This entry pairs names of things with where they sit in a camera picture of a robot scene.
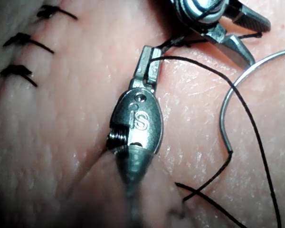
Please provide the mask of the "right arm needle driver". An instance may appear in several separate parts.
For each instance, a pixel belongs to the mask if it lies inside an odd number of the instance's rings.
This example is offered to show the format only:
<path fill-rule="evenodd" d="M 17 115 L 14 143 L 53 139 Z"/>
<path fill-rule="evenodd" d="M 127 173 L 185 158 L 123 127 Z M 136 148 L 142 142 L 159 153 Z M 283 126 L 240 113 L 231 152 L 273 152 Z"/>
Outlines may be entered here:
<path fill-rule="evenodd" d="M 238 37 L 227 35 L 219 23 L 221 17 L 233 18 L 238 10 L 234 0 L 172 0 L 180 21 L 210 43 L 238 43 Z"/>

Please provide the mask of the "left arm needle driver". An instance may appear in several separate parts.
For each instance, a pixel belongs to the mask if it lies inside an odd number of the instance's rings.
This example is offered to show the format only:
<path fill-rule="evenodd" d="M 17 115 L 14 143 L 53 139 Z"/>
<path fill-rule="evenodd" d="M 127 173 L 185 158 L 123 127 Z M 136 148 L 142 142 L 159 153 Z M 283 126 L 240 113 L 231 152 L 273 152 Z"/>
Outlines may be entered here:
<path fill-rule="evenodd" d="M 110 119 L 106 146 L 139 145 L 157 153 L 163 136 L 162 111 L 155 90 L 139 79 L 132 79 L 118 99 Z"/>

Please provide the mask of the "right arm needle driver jaw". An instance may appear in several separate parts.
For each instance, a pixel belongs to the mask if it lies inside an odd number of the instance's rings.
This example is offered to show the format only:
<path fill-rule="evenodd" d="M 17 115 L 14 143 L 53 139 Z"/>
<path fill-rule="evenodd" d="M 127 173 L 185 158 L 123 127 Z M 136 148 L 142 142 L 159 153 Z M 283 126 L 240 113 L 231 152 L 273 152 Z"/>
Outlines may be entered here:
<path fill-rule="evenodd" d="M 225 17 L 231 19 L 234 24 L 252 31 L 269 32 L 271 30 L 271 23 L 267 18 L 240 1 L 227 3 Z"/>
<path fill-rule="evenodd" d="M 252 66 L 255 59 L 239 37 L 228 35 L 218 43 L 218 49 L 237 66 Z"/>

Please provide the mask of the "left arm needle driver jaw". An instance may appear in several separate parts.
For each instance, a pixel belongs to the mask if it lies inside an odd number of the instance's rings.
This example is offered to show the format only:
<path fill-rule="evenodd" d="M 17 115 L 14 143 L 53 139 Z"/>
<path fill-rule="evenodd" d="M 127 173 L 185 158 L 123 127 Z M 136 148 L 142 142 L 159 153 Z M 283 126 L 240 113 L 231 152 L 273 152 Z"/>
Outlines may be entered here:
<path fill-rule="evenodd" d="M 144 46 L 138 60 L 136 69 L 135 69 L 135 78 L 138 80 L 144 80 L 144 76 L 147 72 L 148 64 L 150 59 L 152 59 L 154 47 Z"/>
<path fill-rule="evenodd" d="M 153 48 L 152 54 L 150 58 L 149 68 L 147 72 L 147 84 L 149 85 L 157 85 L 159 71 L 160 71 L 160 61 L 153 60 L 161 57 L 162 50 L 160 48 Z"/>

